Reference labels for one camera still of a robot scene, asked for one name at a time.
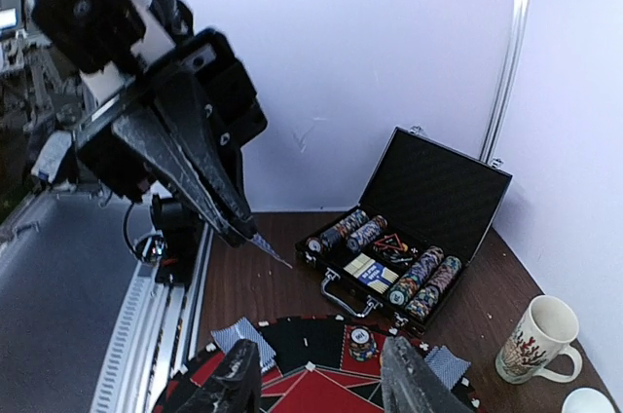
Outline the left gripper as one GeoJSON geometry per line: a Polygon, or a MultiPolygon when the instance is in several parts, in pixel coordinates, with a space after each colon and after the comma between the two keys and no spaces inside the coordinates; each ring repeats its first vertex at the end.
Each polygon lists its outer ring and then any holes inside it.
{"type": "Polygon", "coordinates": [[[196,30],[181,0],[22,0],[95,101],[46,141],[32,175],[56,183],[75,159],[116,194],[140,201],[159,182],[230,245],[257,233],[242,148],[267,125],[227,37],[196,30]]]}

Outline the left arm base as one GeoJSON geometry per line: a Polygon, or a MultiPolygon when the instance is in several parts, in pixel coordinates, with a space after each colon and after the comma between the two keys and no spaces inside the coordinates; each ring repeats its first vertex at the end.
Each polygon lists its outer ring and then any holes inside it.
{"type": "Polygon", "coordinates": [[[101,365],[91,412],[150,412],[167,382],[195,355],[213,231],[204,226],[190,282],[157,281],[165,240],[136,243],[130,280],[101,365]]]}

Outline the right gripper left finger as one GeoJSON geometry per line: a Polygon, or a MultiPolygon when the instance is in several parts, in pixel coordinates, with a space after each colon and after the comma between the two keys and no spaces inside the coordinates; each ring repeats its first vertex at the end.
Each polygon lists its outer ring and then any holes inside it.
{"type": "Polygon", "coordinates": [[[257,344],[238,340],[206,383],[174,412],[260,411],[262,376],[257,344]]]}

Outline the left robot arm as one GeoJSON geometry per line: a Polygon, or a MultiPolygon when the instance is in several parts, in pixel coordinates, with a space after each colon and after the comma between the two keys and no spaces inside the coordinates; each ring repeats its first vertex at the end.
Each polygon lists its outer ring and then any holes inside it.
{"type": "Polygon", "coordinates": [[[190,283],[203,227],[232,247],[257,237],[242,148],[268,121],[222,32],[196,31],[181,0],[22,0],[22,14],[96,103],[48,136],[32,177],[74,185],[86,169],[133,205],[149,199],[153,230],[128,250],[159,282],[190,283]]]}

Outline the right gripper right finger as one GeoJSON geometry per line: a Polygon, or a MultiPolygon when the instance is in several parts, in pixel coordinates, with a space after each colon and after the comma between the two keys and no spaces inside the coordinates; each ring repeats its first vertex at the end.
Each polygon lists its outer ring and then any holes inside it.
{"type": "Polygon", "coordinates": [[[385,340],[381,352],[381,387],[384,412],[470,412],[403,336],[385,340]]]}

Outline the blue playing card deck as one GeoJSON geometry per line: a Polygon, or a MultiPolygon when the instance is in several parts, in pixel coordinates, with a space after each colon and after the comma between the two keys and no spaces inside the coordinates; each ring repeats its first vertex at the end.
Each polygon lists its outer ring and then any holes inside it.
{"type": "Polygon", "coordinates": [[[284,265],[288,269],[292,269],[292,265],[288,263],[286,260],[284,260],[259,233],[256,233],[253,236],[253,238],[251,239],[251,242],[256,247],[258,247],[260,250],[270,255],[272,259],[274,259],[278,263],[284,265]]]}

